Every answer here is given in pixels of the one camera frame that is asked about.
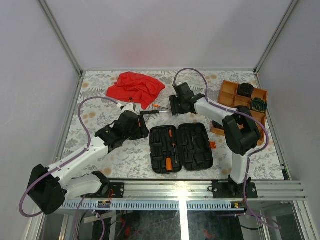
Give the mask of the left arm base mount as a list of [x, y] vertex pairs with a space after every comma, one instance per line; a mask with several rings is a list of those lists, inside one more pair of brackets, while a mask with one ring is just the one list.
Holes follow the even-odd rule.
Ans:
[[89, 193], [87, 198], [108, 198], [122, 199], [125, 193], [124, 182], [111, 182], [108, 185], [103, 185], [103, 188], [96, 193]]

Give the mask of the aluminium front rail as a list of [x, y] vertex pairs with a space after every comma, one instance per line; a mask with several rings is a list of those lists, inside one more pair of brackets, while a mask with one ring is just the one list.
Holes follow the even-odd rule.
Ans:
[[[213, 187], [212, 180], [150, 180], [112, 179], [112, 185], [123, 183], [121, 200], [190, 200], [217, 201], [216, 195], [222, 188]], [[251, 201], [305, 201], [307, 195], [299, 181], [292, 180], [253, 180], [246, 191]]]

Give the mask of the orange handled tool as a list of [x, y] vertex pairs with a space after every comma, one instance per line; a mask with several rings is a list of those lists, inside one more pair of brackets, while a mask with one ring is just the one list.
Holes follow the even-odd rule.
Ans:
[[167, 172], [172, 172], [173, 171], [173, 163], [172, 163], [172, 159], [170, 157], [166, 158], [165, 167], [166, 167], [166, 171]]

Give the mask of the blue green rolled cloth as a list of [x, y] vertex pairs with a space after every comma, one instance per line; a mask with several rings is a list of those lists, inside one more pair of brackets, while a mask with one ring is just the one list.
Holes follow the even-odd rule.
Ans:
[[268, 109], [268, 104], [264, 99], [255, 97], [251, 100], [250, 109], [254, 112], [265, 113]]

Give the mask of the black plastic tool case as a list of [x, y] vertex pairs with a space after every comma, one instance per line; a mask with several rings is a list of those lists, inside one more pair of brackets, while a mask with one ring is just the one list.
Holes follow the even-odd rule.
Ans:
[[[169, 135], [170, 128], [175, 142], [177, 164]], [[182, 169], [189, 172], [202, 171], [214, 164], [209, 136], [206, 127], [200, 122], [184, 123], [179, 127], [153, 127], [149, 134], [149, 146], [151, 166], [156, 174], [173, 174]], [[166, 171], [166, 158], [172, 160], [172, 171]]]

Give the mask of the red crumpled cloth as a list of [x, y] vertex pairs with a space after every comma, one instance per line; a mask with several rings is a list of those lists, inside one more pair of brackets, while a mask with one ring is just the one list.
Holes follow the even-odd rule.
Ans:
[[165, 85], [158, 79], [148, 75], [124, 72], [121, 73], [117, 82], [109, 87], [106, 96], [122, 102], [140, 104], [143, 110], [146, 110], [165, 89]]

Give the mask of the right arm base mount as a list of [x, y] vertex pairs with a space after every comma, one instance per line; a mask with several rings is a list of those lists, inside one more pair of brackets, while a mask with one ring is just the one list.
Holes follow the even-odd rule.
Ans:
[[256, 185], [249, 178], [246, 182], [236, 184], [231, 178], [227, 181], [212, 180], [211, 188], [214, 199], [257, 199]]

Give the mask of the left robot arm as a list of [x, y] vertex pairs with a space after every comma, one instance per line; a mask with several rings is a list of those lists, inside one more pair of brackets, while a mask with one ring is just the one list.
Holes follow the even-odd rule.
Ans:
[[110, 180], [100, 171], [81, 177], [76, 175], [91, 162], [110, 154], [127, 140], [146, 138], [149, 130], [145, 119], [126, 110], [118, 120], [98, 130], [89, 145], [47, 167], [33, 168], [28, 183], [28, 196], [45, 215], [57, 211], [66, 200], [80, 196], [105, 197]]

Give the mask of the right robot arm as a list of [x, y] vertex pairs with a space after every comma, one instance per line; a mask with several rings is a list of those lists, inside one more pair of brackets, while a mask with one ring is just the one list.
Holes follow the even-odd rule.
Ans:
[[172, 115], [192, 113], [204, 116], [222, 126], [227, 146], [232, 152], [232, 171], [228, 192], [240, 197], [246, 191], [245, 174], [248, 154], [261, 138], [251, 110], [246, 106], [227, 107], [212, 102], [204, 94], [194, 94], [186, 82], [173, 84], [175, 95], [169, 97]]

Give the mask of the flat metal file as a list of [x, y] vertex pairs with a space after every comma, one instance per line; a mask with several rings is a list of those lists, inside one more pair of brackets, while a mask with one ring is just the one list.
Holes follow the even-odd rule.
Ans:
[[167, 107], [164, 107], [164, 106], [160, 106], [158, 104], [153, 104], [152, 106], [155, 107], [155, 108], [161, 109], [161, 110], [171, 111], [170, 108], [167, 108]]

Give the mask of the dark rolled cloth top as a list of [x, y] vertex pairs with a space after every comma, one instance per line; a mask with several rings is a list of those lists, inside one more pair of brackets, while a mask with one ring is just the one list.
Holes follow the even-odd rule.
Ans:
[[254, 92], [254, 86], [249, 83], [242, 83], [237, 87], [237, 95], [251, 98]]

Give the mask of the steel claw hammer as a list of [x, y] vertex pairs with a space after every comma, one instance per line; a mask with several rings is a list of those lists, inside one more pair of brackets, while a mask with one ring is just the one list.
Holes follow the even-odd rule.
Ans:
[[140, 111], [139, 114], [144, 116], [144, 115], [154, 115], [154, 114], [161, 114], [161, 113], [171, 113], [171, 110], [145, 110], [145, 111]]

